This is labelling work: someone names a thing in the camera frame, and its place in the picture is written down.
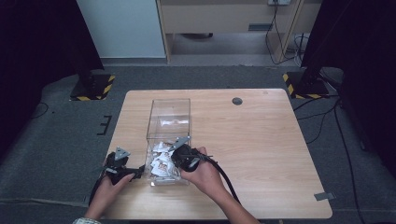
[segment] hand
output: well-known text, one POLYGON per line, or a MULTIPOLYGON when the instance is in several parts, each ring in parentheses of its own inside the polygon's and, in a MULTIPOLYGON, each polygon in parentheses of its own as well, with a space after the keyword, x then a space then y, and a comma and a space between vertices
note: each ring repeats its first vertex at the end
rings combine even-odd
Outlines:
MULTIPOLYGON (((206 148, 200 147, 197 150, 205 155, 206 148)), ((208 161, 199 161, 199 165, 194 172, 185 172, 181 170, 181 177, 193 183, 201 192, 210 198, 227 192, 222 183, 219 171, 208 161)))
POLYGON ((117 195, 132 180, 134 174, 126 175, 116 185, 111 183, 108 176, 105 176, 95 195, 93 196, 90 207, 84 217, 98 220, 106 209, 114 203, 117 195))

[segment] pile of packets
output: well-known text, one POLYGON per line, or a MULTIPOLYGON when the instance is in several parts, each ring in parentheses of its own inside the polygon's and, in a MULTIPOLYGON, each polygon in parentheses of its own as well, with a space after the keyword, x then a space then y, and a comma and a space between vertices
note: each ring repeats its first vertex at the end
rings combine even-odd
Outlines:
POLYGON ((169 151, 172 144, 160 142, 152 149, 151 174, 158 177, 180 179, 180 171, 173 164, 171 157, 174 151, 169 151))

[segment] white wall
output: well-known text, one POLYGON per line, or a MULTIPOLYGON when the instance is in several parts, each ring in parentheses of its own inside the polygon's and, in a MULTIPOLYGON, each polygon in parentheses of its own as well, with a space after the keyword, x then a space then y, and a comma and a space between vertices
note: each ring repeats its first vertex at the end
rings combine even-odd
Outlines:
POLYGON ((101 58, 165 58, 155 0, 78 0, 101 58))

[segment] transparent plastic box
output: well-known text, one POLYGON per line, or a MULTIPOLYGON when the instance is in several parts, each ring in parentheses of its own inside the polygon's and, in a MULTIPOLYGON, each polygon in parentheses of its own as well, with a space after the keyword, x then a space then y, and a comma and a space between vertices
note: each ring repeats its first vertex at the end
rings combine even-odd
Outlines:
POLYGON ((152 101, 148 122, 148 180, 151 186, 181 184, 189 182, 166 153, 179 137, 191 136, 190 99, 158 99, 152 101))

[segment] power outlet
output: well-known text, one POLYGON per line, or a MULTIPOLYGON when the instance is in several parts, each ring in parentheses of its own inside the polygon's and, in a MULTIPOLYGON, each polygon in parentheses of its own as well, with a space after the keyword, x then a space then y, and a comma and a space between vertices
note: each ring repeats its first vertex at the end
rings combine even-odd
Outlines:
POLYGON ((290 5, 290 0, 268 0, 268 6, 288 6, 290 5))

